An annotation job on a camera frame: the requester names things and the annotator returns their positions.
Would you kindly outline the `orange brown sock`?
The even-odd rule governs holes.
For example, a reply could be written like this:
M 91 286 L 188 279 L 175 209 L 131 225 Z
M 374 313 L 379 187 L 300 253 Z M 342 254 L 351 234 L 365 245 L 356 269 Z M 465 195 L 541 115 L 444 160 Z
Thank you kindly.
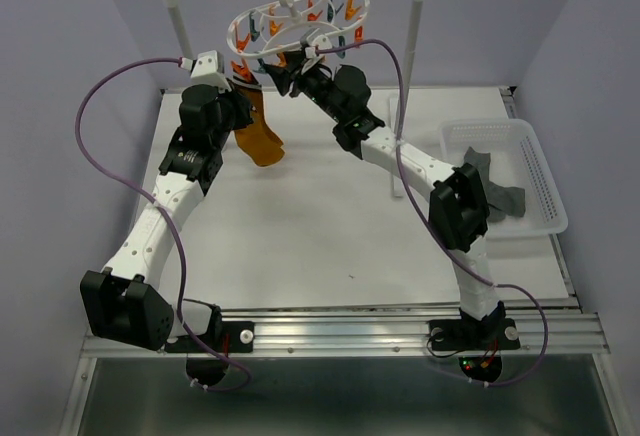
M 284 143 L 266 122 L 262 87 L 239 80 L 234 80 L 234 86 L 252 105 L 252 123 L 234 131 L 238 147 L 259 167 L 277 164 L 285 155 Z

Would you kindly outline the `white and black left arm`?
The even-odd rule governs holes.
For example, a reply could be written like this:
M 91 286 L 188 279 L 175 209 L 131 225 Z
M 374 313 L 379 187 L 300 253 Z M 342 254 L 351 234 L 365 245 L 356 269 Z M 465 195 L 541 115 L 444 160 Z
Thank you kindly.
M 249 100 L 235 89 L 199 84 L 181 94 L 180 124 L 159 165 L 147 203 L 124 243 L 100 271 L 88 271 L 80 294 L 94 335 L 160 349 L 175 311 L 159 293 L 175 235 L 210 189 L 231 132 L 252 122 Z

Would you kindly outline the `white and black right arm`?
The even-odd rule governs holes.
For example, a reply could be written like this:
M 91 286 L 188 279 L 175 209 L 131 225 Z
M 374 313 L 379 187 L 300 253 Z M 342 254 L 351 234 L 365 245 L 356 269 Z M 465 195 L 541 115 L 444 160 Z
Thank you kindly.
M 335 123 L 339 146 L 400 178 L 428 205 L 427 228 L 451 257 L 459 289 L 459 316 L 428 323 L 435 352 L 514 351 L 521 343 L 489 274 L 485 252 L 489 206 L 481 177 L 469 164 L 455 167 L 403 143 L 368 107 L 364 73 L 350 65 L 329 74 L 304 52 L 286 52 L 280 64 L 263 64 L 282 96 L 306 96 Z

